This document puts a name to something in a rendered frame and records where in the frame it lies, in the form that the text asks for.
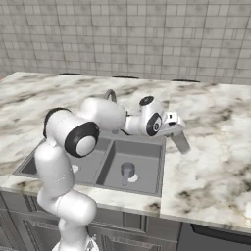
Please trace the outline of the grey drawer front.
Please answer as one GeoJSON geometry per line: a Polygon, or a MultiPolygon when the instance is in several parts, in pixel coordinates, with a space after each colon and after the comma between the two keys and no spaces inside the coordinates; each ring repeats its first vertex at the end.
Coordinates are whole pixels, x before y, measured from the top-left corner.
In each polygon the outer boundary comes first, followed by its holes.
{"type": "Polygon", "coordinates": [[[96,224],[138,229],[143,231],[150,231],[155,228],[176,229],[179,227],[179,223],[177,222],[158,217],[150,217],[101,208],[98,209],[94,222],[96,224]]]}

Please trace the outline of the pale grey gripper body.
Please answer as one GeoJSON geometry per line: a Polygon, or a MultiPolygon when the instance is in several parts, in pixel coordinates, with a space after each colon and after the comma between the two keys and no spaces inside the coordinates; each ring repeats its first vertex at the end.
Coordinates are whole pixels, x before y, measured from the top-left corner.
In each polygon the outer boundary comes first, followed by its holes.
{"type": "Polygon", "coordinates": [[[177,120],[176,122],[164,122],[160,130],[165,137],[169,137],[172,140],[182,155],[190,151],[190,145],[184,134],[185,129],[185,122],[177,120]]]}

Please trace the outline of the grey double basin sink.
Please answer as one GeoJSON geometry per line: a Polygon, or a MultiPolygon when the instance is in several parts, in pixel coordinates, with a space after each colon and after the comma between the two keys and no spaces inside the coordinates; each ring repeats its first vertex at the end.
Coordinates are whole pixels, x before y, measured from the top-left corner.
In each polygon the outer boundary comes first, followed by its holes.
{"type": "Polygon", "coordinates": [[[166,140],[163,137],[100,133],[95,149],[76,158],[60,146],[42,141],[15,171],[17,176],[40,177],[50,187],[57,180],[62,189],[77,183],[123,192],[161,195],[166,140]],[[131,162],[135,174],[122,185],[121,165],[131,162]]]}

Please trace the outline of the dark grey dishwasher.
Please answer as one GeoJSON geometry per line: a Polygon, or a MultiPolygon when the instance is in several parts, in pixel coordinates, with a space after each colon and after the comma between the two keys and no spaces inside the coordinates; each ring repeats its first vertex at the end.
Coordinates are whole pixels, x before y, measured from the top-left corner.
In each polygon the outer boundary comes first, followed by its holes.
{"type": "Polygon", "coordinates": [[[251,251],[251,233],[183,223],[176,251],[251,251]]]}

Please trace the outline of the grey cupboard door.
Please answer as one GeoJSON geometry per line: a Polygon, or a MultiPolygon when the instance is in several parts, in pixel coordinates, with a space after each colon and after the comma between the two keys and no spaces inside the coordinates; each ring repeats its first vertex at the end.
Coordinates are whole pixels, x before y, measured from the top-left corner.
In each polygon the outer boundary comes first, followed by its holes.
{"type": "Polygon", "coordinates": [[[60,241],[58,219],[10,211],[27,251],[52,251],[60,241]]]}
{"type": "Polygon", "coordinates": [[[177,242],[91,225],[91,237],[96,238],[100,251],[176,251],[177,242]]]}

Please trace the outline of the grey mug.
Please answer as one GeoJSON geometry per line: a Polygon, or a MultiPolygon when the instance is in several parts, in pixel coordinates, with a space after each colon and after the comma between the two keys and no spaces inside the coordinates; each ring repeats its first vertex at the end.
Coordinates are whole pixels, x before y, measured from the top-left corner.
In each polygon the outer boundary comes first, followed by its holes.
{"type": "Polygon", "coordinates": [[[128,180],[135,174],[135,165],[131,162],[125,162],[121,165],[121,174],[123,177],[122,185],[126,186],[128,180]]]}

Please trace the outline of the grey curved tap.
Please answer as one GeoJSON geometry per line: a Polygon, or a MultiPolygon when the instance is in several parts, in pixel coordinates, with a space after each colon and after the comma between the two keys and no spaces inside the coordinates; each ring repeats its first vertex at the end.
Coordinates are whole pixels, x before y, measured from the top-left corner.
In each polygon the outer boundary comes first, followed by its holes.
{"type": "Polygon", "coordinates": [[[104,94],[104,98],[106,100],[111,99],[111,101],[114,102],[114,103],[117,102],[116,92],[113,89],[108,89],[106,91],[106,93],[104,94]]]}

